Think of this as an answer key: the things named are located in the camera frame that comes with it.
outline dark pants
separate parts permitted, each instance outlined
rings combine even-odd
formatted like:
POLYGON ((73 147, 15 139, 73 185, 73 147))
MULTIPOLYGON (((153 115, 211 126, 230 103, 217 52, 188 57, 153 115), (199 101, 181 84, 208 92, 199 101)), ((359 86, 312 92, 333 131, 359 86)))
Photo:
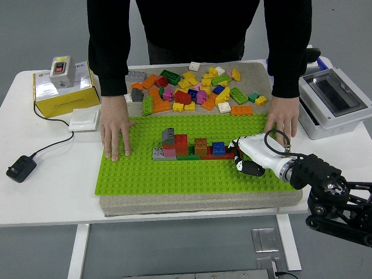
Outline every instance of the dark pants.
POLYGON ((179 64, 190 62, 209 62, 223 63, 242 60, 244 54, 245 38, 240 40, 235 45, 224 49, 212 49, 205 53, 197 53, 196 51, 181 52, 171 51, 152 44, 147 40, 150 65, 158 64, 179 64))

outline small device with red button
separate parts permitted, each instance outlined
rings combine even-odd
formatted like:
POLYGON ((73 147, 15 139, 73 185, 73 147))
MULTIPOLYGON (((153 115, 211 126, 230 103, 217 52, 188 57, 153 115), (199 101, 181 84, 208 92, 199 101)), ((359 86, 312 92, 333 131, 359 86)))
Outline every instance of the small device with red button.
POLYGON ((53 58, 50 79, 56 88, 74 86, 76 65, 70 55, 53 58))

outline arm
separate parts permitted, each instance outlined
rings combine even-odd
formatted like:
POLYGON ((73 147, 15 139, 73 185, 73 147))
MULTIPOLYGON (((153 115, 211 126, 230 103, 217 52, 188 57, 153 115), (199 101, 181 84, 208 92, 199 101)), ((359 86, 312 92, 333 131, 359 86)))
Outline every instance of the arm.
POLYGON ((88 60, 99 77, 101 86, 101 137, 106 157, 116 161, 119 155, 119 132, 124 140, 125 154, 130 154, 129 121, 125 76, 130 51, 130 1, 87 0, 90 33, 88 60))
MULTIPOLYGON (((312 29, 311 0, 265 0, 265 21, 269 42, 267 71, 274 77, 273 100, 264 131, 272 128, 294 137, 299 115, 298 79, 306 71, 306 47, 312 29)), ((278 142, 283 137, 277 134, 278 142)))

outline robotic arm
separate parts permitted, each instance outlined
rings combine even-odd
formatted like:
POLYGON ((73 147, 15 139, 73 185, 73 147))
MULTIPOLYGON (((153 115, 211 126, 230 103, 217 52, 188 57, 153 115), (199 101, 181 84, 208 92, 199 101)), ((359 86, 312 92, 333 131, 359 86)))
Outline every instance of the robotic arm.
MULTIPOLYGON (((347 182, 341 171, 318 158, 290 152, 265 134, 239 137, 229 144, 235 148, 235 164, 242 173, 262 176, 272 169, 284 182, 297 190, 311 186, 307 199, 311 215, 306 224, 313 230, 372 247, 372 183, 347 182), (243 160, 242 154, 252 160, 243 160), (351 195, 352 189, 369 191, 368 200, 351 195)), ((289 143, 288 137, 282 135, 289 143)))

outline black sweater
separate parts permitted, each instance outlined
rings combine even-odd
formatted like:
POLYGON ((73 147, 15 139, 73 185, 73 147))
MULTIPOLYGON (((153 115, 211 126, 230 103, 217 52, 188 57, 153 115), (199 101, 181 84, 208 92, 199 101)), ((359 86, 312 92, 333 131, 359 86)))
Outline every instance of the black sweater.
MULTIPOLYGON (((151 43, 167 49, 189 49, 199 34, 223 48, 245 37, 259 0, 137 0, 145 33, 151 43)), ((87 0, 90 68, 99 77, 102 96, 127 93, 125 75, 130 51, 130 0, 87 0)), ((305 49, 312 27, 311 0, 264 0, 269 42, 268 73, 274 76, 273 96, 299 96, 298 79, 306 71, 305 49)))

